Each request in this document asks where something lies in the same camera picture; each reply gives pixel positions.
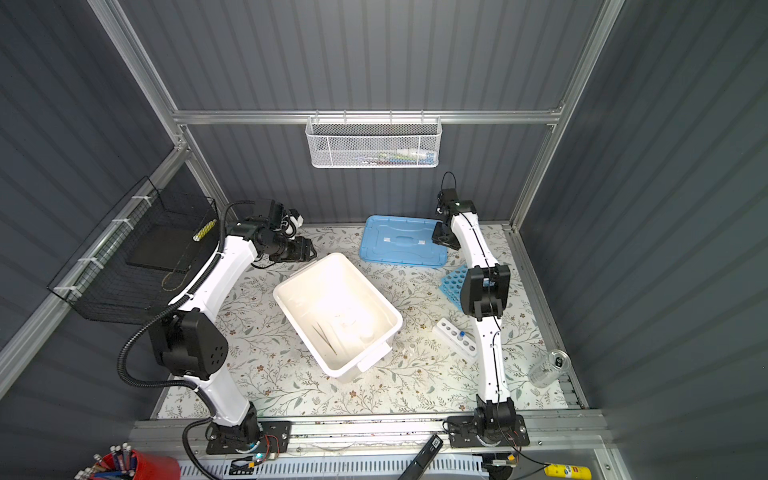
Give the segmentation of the blue plastic box lid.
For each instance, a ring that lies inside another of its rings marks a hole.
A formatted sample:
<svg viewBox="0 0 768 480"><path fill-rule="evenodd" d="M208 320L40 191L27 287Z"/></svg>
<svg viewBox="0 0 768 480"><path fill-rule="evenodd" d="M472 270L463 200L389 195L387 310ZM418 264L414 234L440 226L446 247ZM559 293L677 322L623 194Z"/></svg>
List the blue plastic box lid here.
<svg viewBox="0 0 768 480"><path fill-rule="evenodd" d="M372 215L365 224L359 256L370 263L440 268L447 248L432 241L437 221Z"/></svg>

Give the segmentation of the blue test tube rack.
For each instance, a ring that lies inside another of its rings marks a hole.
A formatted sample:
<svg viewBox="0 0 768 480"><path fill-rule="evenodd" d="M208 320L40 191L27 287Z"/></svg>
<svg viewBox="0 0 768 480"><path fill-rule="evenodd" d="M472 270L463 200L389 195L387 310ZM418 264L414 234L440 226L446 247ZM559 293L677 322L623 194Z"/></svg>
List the blue test tube rack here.
<svg viewBox="0 0 768 480"><path fill-rule="evenodd" d="M461 290L467 274L467 267L460 266L446 274L440 283L439 290L445 295L448 301L453 304L460 312L463 311L461 305Z"/></svg>

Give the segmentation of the white plastic storage bin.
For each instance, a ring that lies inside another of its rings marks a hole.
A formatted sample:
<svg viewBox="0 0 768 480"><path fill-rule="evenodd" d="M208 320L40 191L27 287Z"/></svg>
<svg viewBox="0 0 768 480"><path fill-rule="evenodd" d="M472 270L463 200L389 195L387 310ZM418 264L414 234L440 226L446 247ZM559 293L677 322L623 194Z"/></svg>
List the white plastic storage bin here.
<svg viewBox="0 0 768 480"><path fill-rule="evenodd" d="M291 275L273 297L323 372L347 383L393 349L402 314L343 254L331 253ZM336 355L313 325L330 327L343 351Z"/></svg>

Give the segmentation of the small white tube rack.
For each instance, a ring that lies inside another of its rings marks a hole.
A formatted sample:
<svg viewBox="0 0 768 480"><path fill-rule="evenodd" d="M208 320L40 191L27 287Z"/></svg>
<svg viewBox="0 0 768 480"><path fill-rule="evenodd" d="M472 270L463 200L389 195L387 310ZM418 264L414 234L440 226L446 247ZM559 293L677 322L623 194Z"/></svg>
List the small white tube rack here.
<svg viewBox="0 0 768 480"><path fill-rule="evenodd" d="M464 330L457 327L446 318L438 320L432 328L432 333L438 340L449 346L468 363L475 363L478 357L476 343L468 333L466 333L466 336L460 337L460 331Z"/></svg>

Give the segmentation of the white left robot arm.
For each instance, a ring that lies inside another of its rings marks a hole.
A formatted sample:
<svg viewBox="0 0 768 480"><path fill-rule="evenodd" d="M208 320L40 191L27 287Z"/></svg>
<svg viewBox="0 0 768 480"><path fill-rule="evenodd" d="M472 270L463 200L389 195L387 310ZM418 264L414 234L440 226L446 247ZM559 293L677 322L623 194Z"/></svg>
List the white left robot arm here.
<svg viewBox="0 0 768 480"><path fill-rule="evenodd" d="M117 373L137 388L179 387L192 390L211 414L213 435L241 450L262 441L257 411L233 380L229 351L215 321L224 300L240 276L254 263L303 263L316 258L312 241L299 235L302 215L271 199L244 200L247 215L218 222L217 245L200 271L155 317L133 334L117 357ZM172 379L140 380L128 371L135 343L149 335L156 362Z"/></svg>

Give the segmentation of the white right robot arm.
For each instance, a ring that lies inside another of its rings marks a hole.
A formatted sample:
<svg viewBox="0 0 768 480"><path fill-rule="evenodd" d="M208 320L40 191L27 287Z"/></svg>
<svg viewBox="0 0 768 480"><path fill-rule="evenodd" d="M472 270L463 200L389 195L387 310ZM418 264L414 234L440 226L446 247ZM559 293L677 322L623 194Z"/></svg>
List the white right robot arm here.
<svg viewBox="0 0 768 480"><path fill-rule="evenodd" d="M485 444L527 446L523 418L510 396L504 368L501 325L508 303L510 267L494 255L481 231L474 203L461 199L456 188L440 189L436 214L432 241L460 251L467 267L459 300L462 312L473 319L479 355L474 430Z"/></svg>

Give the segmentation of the yellow pen in basket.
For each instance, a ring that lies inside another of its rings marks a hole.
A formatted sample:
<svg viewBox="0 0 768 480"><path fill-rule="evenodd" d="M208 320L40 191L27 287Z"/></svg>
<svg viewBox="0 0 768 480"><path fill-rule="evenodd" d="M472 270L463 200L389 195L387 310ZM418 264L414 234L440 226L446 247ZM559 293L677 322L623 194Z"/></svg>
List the yellow pen in basket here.
<svg viewBox="0 0 768 480"><path fill-rule="evenodd" d="M192 239L194 242L200 242L209 232L216 226L218 220L213 219L202 226L196 233L193 234Z"/></svg>

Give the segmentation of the black flat device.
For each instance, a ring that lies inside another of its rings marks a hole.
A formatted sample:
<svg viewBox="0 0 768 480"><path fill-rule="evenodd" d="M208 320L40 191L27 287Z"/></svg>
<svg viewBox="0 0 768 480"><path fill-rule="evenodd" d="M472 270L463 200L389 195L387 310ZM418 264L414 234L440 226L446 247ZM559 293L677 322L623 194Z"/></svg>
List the black flat device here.
<svg viewBox="0 0 768 480"><path fill-rule="evenodd" d="M432 461L437 457L443 444L444 442L438 434L432 435L398 479L420 480Z"/></svg>

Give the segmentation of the red cup of pens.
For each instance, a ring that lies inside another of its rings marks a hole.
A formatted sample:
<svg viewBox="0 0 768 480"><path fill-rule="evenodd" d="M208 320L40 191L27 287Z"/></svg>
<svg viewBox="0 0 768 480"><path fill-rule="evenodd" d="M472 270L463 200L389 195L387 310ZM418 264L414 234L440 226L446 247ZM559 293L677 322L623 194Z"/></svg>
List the red cup of pens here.
<svg viewBox="0 0 768 480"><path fill-rule="evenodd" d="M138 451L128 443L113 445L105 455L95 454L93 464L78 471L75 479L169 479L181 478L177 460Z"/></svg>

